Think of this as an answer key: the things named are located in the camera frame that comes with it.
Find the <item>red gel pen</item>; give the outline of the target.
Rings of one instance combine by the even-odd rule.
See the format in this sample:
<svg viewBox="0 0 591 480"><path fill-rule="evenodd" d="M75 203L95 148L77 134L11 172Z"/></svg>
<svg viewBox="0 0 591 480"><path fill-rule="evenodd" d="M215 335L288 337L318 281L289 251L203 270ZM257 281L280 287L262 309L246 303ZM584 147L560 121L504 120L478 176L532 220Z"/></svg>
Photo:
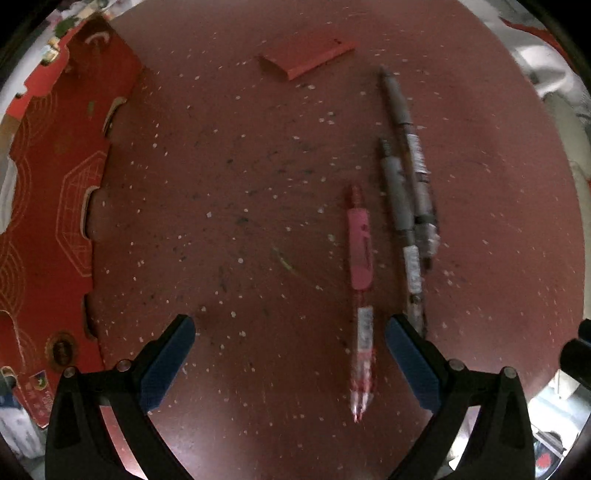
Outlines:
<svg viewBox="0 0 591 480"><path fill-rule="evenodd" d="M359 185L351 187L346 211L349 234L349 281L353 292L353 346L349 404L359 423L374 396L374 307L367 295L373 287L374 258L370 214Z"/></svg>

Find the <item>red cardboard box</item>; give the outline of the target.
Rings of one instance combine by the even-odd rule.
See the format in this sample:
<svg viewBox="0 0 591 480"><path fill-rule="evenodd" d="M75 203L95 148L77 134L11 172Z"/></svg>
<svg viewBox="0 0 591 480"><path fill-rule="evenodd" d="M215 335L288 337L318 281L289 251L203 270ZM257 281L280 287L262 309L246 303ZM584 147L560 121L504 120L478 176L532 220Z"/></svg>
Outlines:
<svg viewBox="0 0 591 480"><path fill-rule="evenodd" d="M93 286L85 223L110 149L107 127L140 71L109 22L93 16L59 40L57 58L32 72L26 93L7 109L18 127L8 152L16 184L1 236L1 370L40 427L63 370L101 366L85 311Z"/></svg>

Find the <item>white sofa blanket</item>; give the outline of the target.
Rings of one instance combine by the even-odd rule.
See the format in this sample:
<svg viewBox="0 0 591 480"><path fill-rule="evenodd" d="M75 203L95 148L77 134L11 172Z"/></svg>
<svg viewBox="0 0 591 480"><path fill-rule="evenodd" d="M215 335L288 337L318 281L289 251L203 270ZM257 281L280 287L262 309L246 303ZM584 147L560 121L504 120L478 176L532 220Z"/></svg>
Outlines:
<svg viewBox="0 0 591 480"><path fill-rule="evenodd" d="M567 158L590 180L590 92L551 32L521 1L465 1L547 103Z"/></svg>

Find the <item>black grey gel pen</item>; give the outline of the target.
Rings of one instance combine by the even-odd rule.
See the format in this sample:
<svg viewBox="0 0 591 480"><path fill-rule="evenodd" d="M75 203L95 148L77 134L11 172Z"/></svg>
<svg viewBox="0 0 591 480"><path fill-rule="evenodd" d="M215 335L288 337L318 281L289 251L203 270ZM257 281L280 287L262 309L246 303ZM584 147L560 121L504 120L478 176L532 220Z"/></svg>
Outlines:
<svg viewBox="0 0 591 480"><path fill-rule="evenodd" d="M403 287L406 297L404 312L412 327L422 338L425 338L427 320L424 305L423 265L415 229L415 213L410 188L402 160L394 155L391 144L381 138L379 149L394 232L398 236L402 252Z"/></svg>

